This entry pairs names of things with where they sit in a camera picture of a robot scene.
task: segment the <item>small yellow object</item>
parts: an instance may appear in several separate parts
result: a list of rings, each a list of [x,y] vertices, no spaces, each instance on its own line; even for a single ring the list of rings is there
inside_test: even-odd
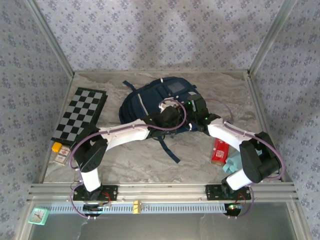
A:
[[[133,202],[133,214],[141,213],[141,202],[139,200]]]
[[[55,142],[52,146],[52,151],[54,151],[55,153],[58,153],[60,151],[60,149],[62,148],[62,144],[60,142]]]

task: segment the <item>glass panel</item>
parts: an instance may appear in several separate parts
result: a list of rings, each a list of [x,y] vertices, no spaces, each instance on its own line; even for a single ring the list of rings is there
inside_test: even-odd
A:
[[[256,203],[237,220],[223,214],[104,214],[86,220],[76,214],[51,214],[34,225],[29,240],[295,240],[285,203]]]

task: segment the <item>small box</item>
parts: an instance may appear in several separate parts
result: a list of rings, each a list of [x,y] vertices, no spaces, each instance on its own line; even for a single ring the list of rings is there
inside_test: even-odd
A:
[[[55,142],[51,149],[53,152],[58,153],[61,148],[62,148],[62,144],[60,142]]]
[[[224,166],[228,158],[229,144],[216,138],[213,145],[211,163]]]
[[[141,202],[139,200],[133,202],[133,214],[141,213]]]
[[[65,165],[67,158],[70,154],[70,149],[67,146],[62,146],[59,153],[56,155],[54,162]]]

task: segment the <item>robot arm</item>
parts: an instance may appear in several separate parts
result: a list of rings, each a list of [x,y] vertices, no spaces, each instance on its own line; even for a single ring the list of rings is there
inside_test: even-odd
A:
[[[185,103],[184,106],[187,112],[185,126],[189,124],[195,125],[198,131],[223,140],[241,154],[243,168],[222,180],[222,189],[226,195],[232,194],[234,191],[251,183],[259,183],[262,179],[281,168],[279,159],[270,149],[251,137],[232,131],[229,127],[255,135],[273,146],[268,134],[264,132],[259,134],[246,132],[230,123],[224,122],[219,116],[208,112],[204,99],[199,95],[192,95],[190,101]],[[97,132],[101,133],[92,138],[93,142],[87,140],[74,154],[74,159],[79,166],[84,186],[88,192],[95,191],[101,186],[98,166],[105,151],[121,144],[166,134],[166,131],[153,129],[149,127],[150,125],[168,128],[174,127],[182,121],[181,111],[174,106],[163,107],[162,110],[161,114],[154,117],[147,116],[131,123],[100,129],[94,125],[89,125],[81,132],[71,150],[88,135]],[[256,149],[262,150],[262,154],[258,155]]]

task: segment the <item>red box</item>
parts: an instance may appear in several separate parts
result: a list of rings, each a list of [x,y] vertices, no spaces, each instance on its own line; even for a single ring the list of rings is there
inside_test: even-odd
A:
[[[228,158],[229,144],[216,138],[213,145],[211,163],[224,166]]]

